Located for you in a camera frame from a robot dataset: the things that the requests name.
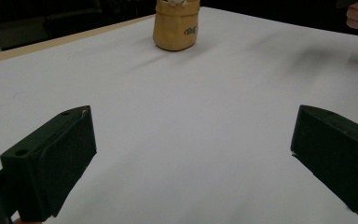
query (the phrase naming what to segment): screw hole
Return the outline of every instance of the screw hole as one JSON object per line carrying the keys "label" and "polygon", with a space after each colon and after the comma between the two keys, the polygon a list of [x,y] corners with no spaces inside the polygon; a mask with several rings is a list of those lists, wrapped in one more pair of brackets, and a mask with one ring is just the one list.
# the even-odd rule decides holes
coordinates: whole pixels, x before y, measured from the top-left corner
{"label": "screw hole", "polygon": [[20,149],[16,152],[16,156],[23,156],[28,153],[27,149]]}

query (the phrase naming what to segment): table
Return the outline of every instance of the table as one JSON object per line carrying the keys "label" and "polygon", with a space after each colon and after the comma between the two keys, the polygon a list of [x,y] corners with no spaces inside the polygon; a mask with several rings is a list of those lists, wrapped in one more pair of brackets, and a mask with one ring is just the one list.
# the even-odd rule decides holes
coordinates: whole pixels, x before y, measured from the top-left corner
{"label": "table", "polygon": [[153,24],[0,61],[0,154],[91,105],[98,154],[47,223],[358,223],[290,151],[300,105],[358,122],[358,36],[203,7],[168,52]]}

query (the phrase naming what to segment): yellow bag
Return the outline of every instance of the yellow bag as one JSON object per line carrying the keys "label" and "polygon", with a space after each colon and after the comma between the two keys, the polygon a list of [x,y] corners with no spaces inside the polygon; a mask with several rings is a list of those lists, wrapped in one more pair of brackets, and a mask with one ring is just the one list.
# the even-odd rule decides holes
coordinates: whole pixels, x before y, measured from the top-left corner
{"label": "yellow bag", "polygon": [[199,30],[200,0],[187,0],[172,6],[165,0],[157,0],[153,40],[166,50],[182,50],[196,43]]}

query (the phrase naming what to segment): orange object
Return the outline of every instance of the orange object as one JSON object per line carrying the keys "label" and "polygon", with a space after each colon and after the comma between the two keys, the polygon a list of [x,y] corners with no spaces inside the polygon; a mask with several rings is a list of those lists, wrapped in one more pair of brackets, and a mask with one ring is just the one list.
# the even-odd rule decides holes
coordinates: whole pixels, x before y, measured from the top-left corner
{"label": "orange object", "polygon": [[157,0],[153,40],[166,50],[182,50],[196,43],[199,30],[200,0],[172,6],[165,0]]}

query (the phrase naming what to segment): wooden table edge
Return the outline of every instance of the wooden table edge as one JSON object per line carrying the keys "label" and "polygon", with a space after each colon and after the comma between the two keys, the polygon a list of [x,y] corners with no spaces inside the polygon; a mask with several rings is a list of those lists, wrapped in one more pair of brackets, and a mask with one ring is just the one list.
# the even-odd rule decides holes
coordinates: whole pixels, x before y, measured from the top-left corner
{"label": "wooden table edge", "polygon": [[108,31],[116,30],[118,28],[134,24],[139,21],[145,21],[145,20],[151,19],[154,16],[155,15],[150,15],[150,16],[145,16],[145,17],[141,17],[138,19],[130,20],[130,21],[123,21],[120,23],[104,26],[101,28],[89,30],[89,31],[74,34],[74,35],[68,35],[68,36],[64,36],[64,37],[60,37],[60,38],[56,38],[56,39],[39,42],[39,43],[36,43],[33,45],[28,45],[28,46],[24,46],[24,47],[20,47],[20,48],[16,48],[16,49],[9,49],[9,50],[5,50],[5,51],[1,51],[0,52],[0,61],[9,59],[9,58],[13,58],[13,57],[17,57],[17,56],[20,56],[23,54],[39,51],[41,49],[48,49],[51,47],[59,46],[59,45],[66,44],[66,43],[69,43],[72,41],[87,38],[90,36],[99,35],[99,34],[102,34],[102,33],[108,32]]}

